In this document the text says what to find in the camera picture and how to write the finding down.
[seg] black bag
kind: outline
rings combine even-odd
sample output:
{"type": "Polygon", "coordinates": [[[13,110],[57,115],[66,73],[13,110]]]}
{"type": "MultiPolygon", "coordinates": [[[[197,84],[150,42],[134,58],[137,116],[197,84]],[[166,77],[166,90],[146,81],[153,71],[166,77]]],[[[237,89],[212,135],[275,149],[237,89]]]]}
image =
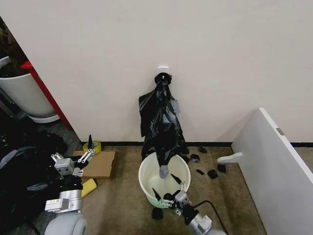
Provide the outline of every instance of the black bag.
{"type": "Polygon", "coordinates": [[[145,137],[141,156],[144,160],[154,147],[159,166],[167,165],[172,156],[184,150],[185,139],[173,104],[177,102],[168,85],[172,76],[159,73],[154,91],[139,97],[141,136],[145,137]]]}
{"type": "Polygon", "coordinates": [[[60,174],[50,153],[37,147],[13,150],[0,161],[0,234],[32,220],[59,194],[60,174]]]}

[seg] metal bracket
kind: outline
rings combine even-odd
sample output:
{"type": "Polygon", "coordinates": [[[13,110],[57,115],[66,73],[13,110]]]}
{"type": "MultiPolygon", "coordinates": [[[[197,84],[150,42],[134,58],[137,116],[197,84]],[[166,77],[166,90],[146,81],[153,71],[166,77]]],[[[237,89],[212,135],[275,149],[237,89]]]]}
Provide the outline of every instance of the metal bracket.
{"type": "Polygon", "coordinates": [[[171,207],[174,204],[174,201],[166,199],[161,199],[159,202],[164,207],[171,207]]]}
{"type": "Polygon", "coordinates": [[[284,136],[285,133],[282,131],[282,129],[280,129],[279,127],[276,128],[276,130],[278,131],[278,133],[281,135],[281,136],[284,136]]]}

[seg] cardboard box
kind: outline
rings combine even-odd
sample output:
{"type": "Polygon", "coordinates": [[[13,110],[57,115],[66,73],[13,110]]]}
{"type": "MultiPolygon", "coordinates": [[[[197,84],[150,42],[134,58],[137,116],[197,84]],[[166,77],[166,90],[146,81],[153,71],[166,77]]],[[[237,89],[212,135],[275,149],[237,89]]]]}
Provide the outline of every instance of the cardboard box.
{"type": "MultiPolygon", "coordinates": [[[[84,151],[74,151],[73,156],[83,155],[84,151]]],[[[93,156],[86,166],[83,179],[110,179],[113,174],[115,164],[115,151],[101,151],[93,156]]]]}

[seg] plant pot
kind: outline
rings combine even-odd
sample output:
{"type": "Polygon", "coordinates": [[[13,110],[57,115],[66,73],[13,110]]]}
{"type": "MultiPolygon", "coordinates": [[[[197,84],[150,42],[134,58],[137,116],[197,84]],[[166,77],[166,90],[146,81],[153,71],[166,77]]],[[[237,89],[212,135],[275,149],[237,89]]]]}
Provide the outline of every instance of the plant pot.
{"type": "MultiPolygon", "coordinates": [[[[8,56],[0,59],[0,69],[10,62],[8,56]]],[[[59,119],[30,73],[16,77],[0,77],[0,88],[34,122],[46,123],[59,119]]]]}

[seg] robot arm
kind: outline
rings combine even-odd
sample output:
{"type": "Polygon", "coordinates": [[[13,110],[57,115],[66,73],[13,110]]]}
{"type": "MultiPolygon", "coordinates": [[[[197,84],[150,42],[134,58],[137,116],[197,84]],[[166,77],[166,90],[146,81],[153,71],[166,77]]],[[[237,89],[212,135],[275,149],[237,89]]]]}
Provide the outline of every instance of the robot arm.
{"type": "Polygon", "coordinates": [[[202,203],[199,203],[198,205],[191,206],[191,202],[188,199],[187,193],[181,190],[175,196],[175,204],[177,208],[176,213],[178,215],[181,215],[181,214],[183,215],[185,225],[194,235],[228,235],[224,227],[224,224],[222,223],[218,214],[217,216],[222,224],[222,227],[225,230],[225,233],[223,231],[213,230],[212,220],[207,215],[202,217],[199,214],[199,211],[195,209],[196,207],[202,205],[204,202],[209,202],[209,201],[203,201],[202,203]]]}
{"type": "Polygon", "coordinates": [[[92,140],[89,136],[89,150],[76,162],[63,158],[61,154],[51,155],[54,168],[60,173],[60,195],[58,199],[46,201],[45,211],[54,212],[56,218],[48,224],[45,235],[83,235],[86,231],[86,220],[81,215],[83,208],[81,176],[93,158],[92,140]]]}

